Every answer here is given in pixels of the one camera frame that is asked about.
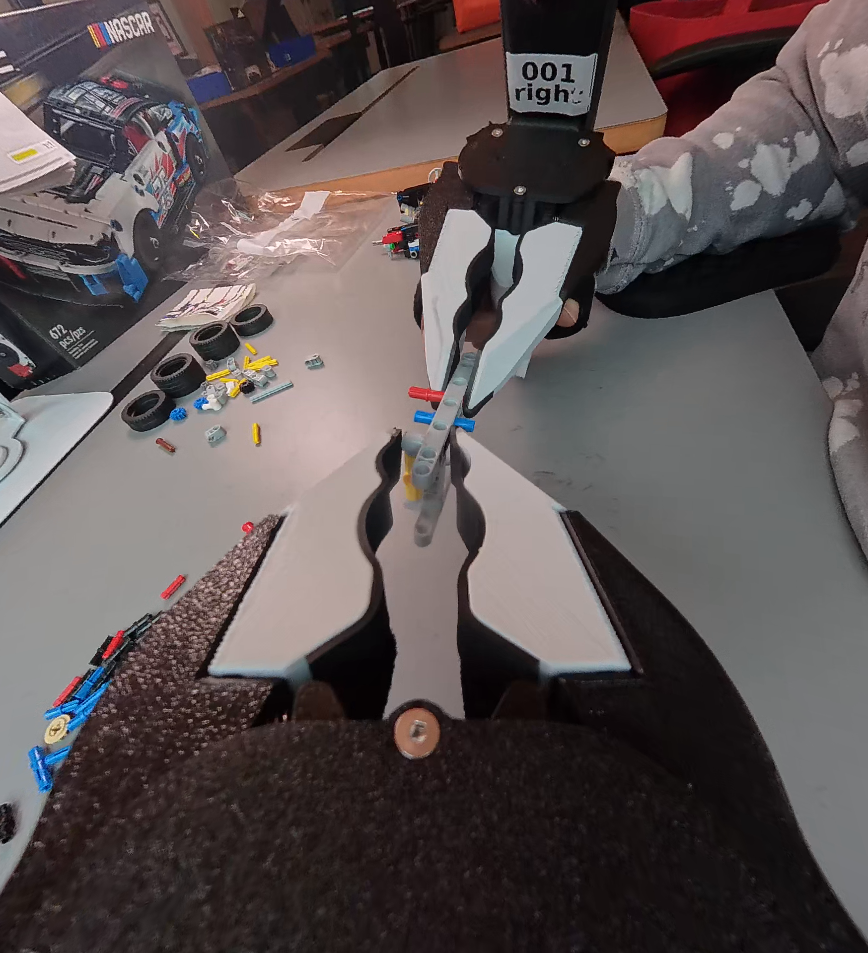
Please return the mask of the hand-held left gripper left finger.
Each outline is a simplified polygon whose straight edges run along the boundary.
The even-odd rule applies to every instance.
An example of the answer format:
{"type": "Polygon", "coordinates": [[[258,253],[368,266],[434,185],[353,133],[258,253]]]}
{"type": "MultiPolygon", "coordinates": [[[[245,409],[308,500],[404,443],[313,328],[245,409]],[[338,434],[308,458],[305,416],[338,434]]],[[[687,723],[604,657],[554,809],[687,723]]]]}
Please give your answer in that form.
{"type": "Polygon", "coordinates": [[[215,678],[389,678],[396,656],[377,551],[392,526],[402,431],[367,446],[281,515],[209,661],[215,678]]]}

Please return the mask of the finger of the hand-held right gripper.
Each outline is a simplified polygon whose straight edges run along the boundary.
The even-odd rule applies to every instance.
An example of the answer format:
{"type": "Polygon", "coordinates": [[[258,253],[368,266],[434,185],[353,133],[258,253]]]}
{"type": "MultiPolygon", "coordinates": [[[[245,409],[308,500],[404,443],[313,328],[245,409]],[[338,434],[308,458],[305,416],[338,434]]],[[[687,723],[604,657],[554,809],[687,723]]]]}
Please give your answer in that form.
{"type": "Polygon", "coordinates": [[[500,300],[497,329],[481,351],[465,394],[468,415],[476,415],[493,398],[555,324],[582,235],[579,225],[549,223],[520,237],[514,256],[519,276],[500,300]]]}
{"type": "Polygon", "coordinates": [[[474,209],[446,214],[428,270],[421,277],[421,304],[429,387],[444,391],[476,311],[477,292],[488,280],[494,231],[474,209]]]}

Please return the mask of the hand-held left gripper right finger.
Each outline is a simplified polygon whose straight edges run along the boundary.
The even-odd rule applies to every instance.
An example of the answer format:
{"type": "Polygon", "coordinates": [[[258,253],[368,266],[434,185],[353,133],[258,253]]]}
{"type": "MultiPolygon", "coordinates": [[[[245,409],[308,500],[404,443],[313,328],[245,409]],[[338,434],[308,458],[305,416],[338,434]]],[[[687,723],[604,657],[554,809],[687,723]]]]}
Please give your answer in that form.
{"type": "Polygon", "coordinates": [[[583,564],[566,509],[472,435],[456,437],[459,532],[476,622],[544,677],[631,673],[631,660],[583,564]]]}

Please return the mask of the grey toy brick frame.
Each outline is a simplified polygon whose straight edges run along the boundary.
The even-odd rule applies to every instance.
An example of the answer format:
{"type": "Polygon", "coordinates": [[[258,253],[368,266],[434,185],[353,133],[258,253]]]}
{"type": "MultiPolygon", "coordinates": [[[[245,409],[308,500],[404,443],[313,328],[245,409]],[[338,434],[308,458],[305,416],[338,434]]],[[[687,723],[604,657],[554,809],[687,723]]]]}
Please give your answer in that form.
{"type": "Polygon", "coordinates": [[[416,411],[414,422],[422,429],[402,438],[403,483],[407,501],[417,509],[414,542],[418,547],[432,542],[446,498],[449,439],[456,429],[473,429],[474,422],[464,415],[463,403],[478,359],[478,351],[464,351],[440,390],[413,387],[408,392],[413,399],[436,407],[433,411],[416,411]]]}

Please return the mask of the person's right forearm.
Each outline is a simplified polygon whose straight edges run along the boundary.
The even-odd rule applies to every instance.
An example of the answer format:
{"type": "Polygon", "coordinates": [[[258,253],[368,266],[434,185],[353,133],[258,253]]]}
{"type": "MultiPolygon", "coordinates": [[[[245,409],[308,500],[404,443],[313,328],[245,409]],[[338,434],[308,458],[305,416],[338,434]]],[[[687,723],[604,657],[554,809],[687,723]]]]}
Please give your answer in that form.
{"type": "Polygon", "coordinates": [[[868,1],[816,6],[771,68],[680,137],[616,162],[596,290],[868,208],[868,1]]]}

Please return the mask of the grey desk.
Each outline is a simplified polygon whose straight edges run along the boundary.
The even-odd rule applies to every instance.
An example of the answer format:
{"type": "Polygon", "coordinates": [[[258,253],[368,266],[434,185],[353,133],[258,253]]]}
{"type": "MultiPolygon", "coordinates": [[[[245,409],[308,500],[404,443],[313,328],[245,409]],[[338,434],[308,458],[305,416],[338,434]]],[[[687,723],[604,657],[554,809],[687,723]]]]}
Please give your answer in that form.
{"type": "MultiPolygon", "coordinates": [[[[258,406],[235,400],[216,447],[193,415],[150,435],[120,419],[152,386],[154,316],[33,392],[115,404],[0,529],[0,890],[44,804],[27,751],[100,642],[156,610],[178,576],[189,591],[243,522],[411,425],[408,388],[428,384],[418,276],[363,245],[334,272],[260,282],[275,321],[255,344],[294,385],[258,406]],[[320,371],[304,366],[314,352],[320,371]]],[[[583,333],[537,349],[474,438],[580,511],[707,642],[868,941],[868,565],[826,456],[832,410],[766,293],[658,321],[598,307],[583,333]]]]}

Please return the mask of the small toy brick chassis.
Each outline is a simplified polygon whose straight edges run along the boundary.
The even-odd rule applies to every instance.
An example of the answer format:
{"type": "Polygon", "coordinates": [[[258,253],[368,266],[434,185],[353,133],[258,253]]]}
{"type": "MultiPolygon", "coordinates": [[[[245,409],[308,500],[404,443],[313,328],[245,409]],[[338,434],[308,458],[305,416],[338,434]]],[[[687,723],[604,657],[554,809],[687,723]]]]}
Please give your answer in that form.
{"type": "Polygon", "coordinates": [[[399,208],[398,224],[389,228],[379,240],[389,258],[418,259],[420,244],[418,238],[418,219],[420,211],[433,185],[437,182],[442,166],[429,171],[427,179],[414,186],[396,192],[399,208]]]}

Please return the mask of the clear plastic bag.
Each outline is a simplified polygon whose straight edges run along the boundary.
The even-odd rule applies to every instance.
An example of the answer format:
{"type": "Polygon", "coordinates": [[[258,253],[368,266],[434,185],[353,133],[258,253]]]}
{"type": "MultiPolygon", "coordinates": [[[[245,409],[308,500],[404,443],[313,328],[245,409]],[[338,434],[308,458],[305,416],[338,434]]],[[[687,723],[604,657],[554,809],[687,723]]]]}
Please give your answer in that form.
{"type": "Polygon", "coordinates": [[[387,192],[295,194],[221,183],[197,200],[167,277],[209,287],[259,284],[281,272],[334,272],[396,223],[398,211],[387,192]]]}

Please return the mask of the wood-edged grey table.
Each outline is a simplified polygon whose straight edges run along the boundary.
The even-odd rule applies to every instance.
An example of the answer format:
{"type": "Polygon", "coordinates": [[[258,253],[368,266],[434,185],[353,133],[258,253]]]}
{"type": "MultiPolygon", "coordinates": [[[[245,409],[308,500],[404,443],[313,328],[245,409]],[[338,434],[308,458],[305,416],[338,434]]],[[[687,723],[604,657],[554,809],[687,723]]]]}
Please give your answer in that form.
{"type": "MultiPolygon", "coordinates": [[[[235,178],[253,192],[393,193],[455,160],[506,109],[502,42],[491,39],[382,70],[235,178]]],[[[666,104],[618,16],[595,128],[624,154],[665,126],[666,104]]]]}

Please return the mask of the pile of yellow grey bricks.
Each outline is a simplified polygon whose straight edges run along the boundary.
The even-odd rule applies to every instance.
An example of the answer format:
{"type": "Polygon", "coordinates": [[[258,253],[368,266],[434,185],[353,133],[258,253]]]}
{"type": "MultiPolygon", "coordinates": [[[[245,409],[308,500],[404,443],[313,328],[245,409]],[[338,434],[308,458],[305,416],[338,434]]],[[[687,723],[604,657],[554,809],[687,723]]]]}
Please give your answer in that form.
{"type": "Polygon", "coordinates": [[[271,355],[248,356],[241,365],[230,356],[221,370],[197,381],[194,411],[219,411],[239,397],[262,399],[275,390],[279,362],[271,355]]]}

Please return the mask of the sticker sheet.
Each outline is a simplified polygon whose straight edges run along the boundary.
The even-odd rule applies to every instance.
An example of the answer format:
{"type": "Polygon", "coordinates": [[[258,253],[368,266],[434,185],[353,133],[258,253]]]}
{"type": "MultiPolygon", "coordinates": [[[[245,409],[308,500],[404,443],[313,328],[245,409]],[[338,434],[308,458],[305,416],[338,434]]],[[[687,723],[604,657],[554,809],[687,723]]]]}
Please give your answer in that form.
{"type": "Polygon", "coordinates": [[[159,318],[155,326],[163,332],[192,331],[207,324],[227,321],[249,306],[256,292],[254,283],[194,289],[159,318]]]}

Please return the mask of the pile of blue black red pins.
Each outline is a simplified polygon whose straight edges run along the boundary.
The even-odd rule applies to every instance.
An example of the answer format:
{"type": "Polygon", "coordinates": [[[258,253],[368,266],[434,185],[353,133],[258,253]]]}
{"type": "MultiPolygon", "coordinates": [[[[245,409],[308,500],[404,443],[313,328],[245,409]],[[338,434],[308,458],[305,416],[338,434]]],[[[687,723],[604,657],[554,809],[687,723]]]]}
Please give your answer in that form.
{"type": "Polygon", "coordinates": [[[53,790],[59,765],[71,750],[71,746],[65,745],[64,741],[86,724],[120,666],[163,614],[162,610],[143,613],[126,628],[105,638],[86,671],[73,678],[45,710],[43,741],[27,753],[28,766],[38,793],[46,794],[53,790]]]}

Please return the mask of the white book stand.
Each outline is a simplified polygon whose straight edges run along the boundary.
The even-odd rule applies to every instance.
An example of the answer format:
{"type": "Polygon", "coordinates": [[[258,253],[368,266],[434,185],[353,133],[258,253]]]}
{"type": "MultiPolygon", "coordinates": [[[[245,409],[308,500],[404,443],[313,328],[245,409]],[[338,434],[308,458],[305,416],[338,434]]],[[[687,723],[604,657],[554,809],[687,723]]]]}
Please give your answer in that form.
{"type": "Polygon", "coordinates": [[[0,527],[113,407],[107,392],[0,393],[0,527]]]}

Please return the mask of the toy car set box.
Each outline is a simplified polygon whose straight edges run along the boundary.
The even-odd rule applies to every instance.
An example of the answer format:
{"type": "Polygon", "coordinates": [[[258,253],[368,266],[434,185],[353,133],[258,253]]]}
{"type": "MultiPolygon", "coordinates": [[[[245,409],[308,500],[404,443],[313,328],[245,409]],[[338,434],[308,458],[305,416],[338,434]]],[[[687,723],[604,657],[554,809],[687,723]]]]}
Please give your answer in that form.
{"type": "Polygon", "coordinates": [[[0,11],[0,92],[74,157],[66,184],[0,197],[0,387],[85,365],[179,287],[202,188],[229,169],[158,2],[0,11]]]}

